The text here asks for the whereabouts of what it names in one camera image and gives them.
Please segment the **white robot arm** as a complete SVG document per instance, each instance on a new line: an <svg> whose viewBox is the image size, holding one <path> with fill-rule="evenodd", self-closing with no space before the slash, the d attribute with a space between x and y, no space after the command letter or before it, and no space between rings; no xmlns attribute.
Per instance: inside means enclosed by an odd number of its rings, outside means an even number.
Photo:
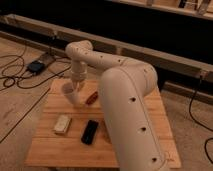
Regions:
<svg viewBox="0 0 213 171"><path fill-rule="evenodd" d="M68 44L74 88L86 79L88 65L101 69L98 95L120 171L170 171L144 97L157 87L157 73L146 62L97 52L90 41Z"/></svg>

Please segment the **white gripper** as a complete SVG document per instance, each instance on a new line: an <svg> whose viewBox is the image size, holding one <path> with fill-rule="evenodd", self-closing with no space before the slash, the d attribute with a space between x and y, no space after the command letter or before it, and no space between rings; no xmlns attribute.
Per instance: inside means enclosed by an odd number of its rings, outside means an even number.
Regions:
<svg viewBox="0 0 213 171"><path fill-rule="evenodd" d="M73 88L81 90L87 77L87 64L80 61L73 61L70 73Z"/></svg>

